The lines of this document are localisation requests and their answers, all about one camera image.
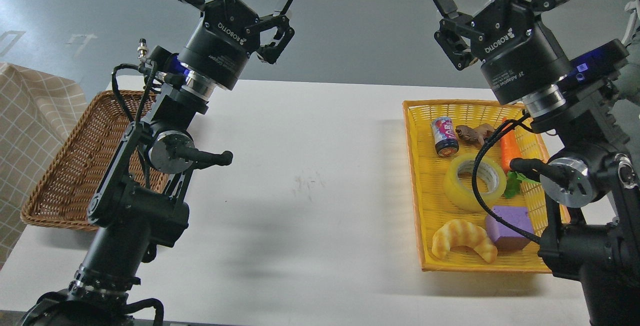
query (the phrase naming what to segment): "robotic arm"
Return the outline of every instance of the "robotic arm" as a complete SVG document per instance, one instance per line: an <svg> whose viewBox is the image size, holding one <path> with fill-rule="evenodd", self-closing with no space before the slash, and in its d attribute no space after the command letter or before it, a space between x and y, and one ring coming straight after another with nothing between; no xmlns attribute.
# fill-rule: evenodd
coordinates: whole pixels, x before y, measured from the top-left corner
<svg viewBox="0 0 640 326"><path fill-rule="evenodd" d="M455 68L480 60L498 102L524 103L533 132L555 130L564 144L545 167L531 169L535 162L523 159L510 165L538 173L546 193L538 255L554 276L582 283L592 325L640 324L638 176L629 137L610 114L618 98L613 80L629 53L614 39L569 60L541 18L568 0L491 0L476 16L453 0L433 1L443 17L434 37ZM618 217L588 225L580 208L609 192ZM566 225L560 203L569 207Z"/></svg>
<svg viewBox="0 0 640 326"><path fill-rule="evenodd" d="M119 98L115 72L137 69L146 85L135 117L121 102L131 123L124 132L105 175L87 209L90 223L100 226L86 257L67 289L43 294L21 320L23 326L131 326L142 308L156 310L154 326L162 325L158 299L127 304L140 263L151 262L156 246L173 247L188 226L185 195L192 173L231 164L233 154L195 148L187 132L195 114L205 114L215 89L231 90L253 52L274 64L294 35L286 12L293 0L281 0L274 14L258 17L242 0L179 0L200 10L200 21L180 54L160 46L148 52L140 39L140 64L114 69L112 84ZM260 32L276 28L273 41L260 45ZM151 110L142 117L149 94L161 83ZM139 154L144 169L169 174L164 190L155 192L130 174L131 156Z"/></svg>

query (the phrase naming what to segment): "purple foam block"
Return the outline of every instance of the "purple foam block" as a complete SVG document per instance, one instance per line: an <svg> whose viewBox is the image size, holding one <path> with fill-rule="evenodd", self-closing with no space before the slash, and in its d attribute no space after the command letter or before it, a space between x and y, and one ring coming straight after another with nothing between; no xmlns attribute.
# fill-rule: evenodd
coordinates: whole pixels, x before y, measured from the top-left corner
<svg viewBox="0 0 640 326"><path fill-rule="evenodd" d="M531 226L529 212L526 207L496 205L493 206L491 210L511 225L533 233L533 226ZM487 235L489 235L493 244L500 251L522 250L530 242L530 240L496 221L496 219L489 215L485 217L484 223L486 224Z"/></svg>

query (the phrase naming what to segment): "white table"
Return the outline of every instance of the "white table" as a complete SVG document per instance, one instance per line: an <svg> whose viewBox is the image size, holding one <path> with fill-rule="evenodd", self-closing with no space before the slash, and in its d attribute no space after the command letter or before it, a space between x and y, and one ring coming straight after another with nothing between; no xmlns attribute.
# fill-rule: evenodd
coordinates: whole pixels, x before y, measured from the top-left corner
<svg viewBox="0 0 640 326"><path fill-rule="evenodd" d="M580 325L578 282L422 272L402 101L487 99L489 89L241 80L190 132L233 164L196 171L190 226L137 276L130 301L165 319L232 325ZM551 153L557 137L546 137ZM585 207L606 222L606 200ZM0 310L65 288L82 232L28 226L0 272ZM153 312L135 314L152 319Z"/></svg>

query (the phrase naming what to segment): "yellow tape roll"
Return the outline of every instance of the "yellow tape roll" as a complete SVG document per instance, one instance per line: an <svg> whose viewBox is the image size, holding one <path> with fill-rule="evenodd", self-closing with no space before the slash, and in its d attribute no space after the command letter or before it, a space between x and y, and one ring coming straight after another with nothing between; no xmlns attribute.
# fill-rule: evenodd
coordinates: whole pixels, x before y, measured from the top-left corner
<svg viewBox="0 0 640 326"><path fill-rule="evenodd" d="M446 197L457 207L469 212L483 212L482 206L476 200L470 187L462 184L460 174L471 174L474 169L476 155L464 153L451 161L444 176L442 187ZM502 168L489 157L483 157L478 167L478 178L487 186L487 192L480 192L484 203L491 207L505 193L507 179Z"/></svg>

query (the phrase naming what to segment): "toy croissant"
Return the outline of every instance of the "toy croissant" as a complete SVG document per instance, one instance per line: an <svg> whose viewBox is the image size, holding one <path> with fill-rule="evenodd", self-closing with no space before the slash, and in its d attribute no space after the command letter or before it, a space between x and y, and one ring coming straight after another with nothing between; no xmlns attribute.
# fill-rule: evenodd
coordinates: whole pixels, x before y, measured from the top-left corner
<svg viewBox="0 0 640 326"><path fill-rule="evenodd" d="M435 232L431 252L442 260L447 257L451 248L456 246L473 249L487 263L493 263L498 257L498 249L487 235L487 231L459 218L446 222Z"/></svg>

